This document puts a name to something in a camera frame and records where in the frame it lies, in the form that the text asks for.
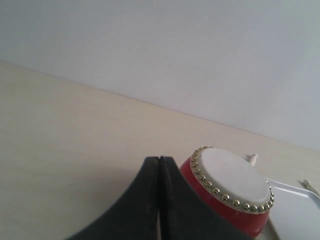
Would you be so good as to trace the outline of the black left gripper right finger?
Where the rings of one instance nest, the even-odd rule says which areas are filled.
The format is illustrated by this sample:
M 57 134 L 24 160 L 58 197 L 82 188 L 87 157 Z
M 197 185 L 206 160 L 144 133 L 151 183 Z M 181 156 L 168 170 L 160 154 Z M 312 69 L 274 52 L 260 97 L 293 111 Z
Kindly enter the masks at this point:
M 162 240 L 250 240 L 194 192 L 172 157 L 159 158 L 158 209 Z

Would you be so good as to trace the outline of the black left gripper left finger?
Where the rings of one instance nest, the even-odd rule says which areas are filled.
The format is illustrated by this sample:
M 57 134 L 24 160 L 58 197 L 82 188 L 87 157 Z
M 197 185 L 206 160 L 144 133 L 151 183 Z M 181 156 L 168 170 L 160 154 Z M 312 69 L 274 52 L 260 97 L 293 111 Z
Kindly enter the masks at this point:
M 70 240 L 156 240 L 160 159 L 145 158 L 123 195 Z

